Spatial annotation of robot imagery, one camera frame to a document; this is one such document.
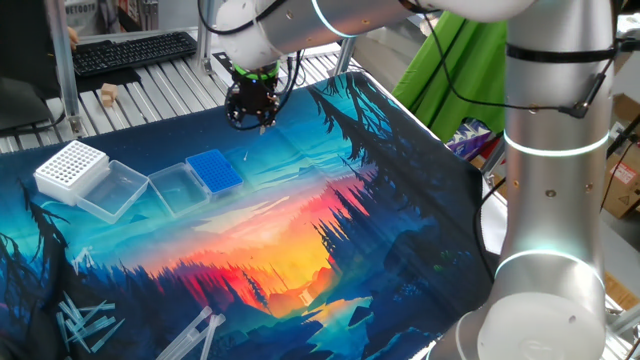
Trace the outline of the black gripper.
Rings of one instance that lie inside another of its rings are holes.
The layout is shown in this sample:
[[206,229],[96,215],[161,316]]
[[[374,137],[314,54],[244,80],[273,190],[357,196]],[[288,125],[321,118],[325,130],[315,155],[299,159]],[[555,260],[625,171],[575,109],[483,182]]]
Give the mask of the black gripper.
[[231,93],[230,111],[232,114],[260,115],[259,135],[266,132],[266,125],[275,123],[278,96],[276,78],[252,79],[242,77]]

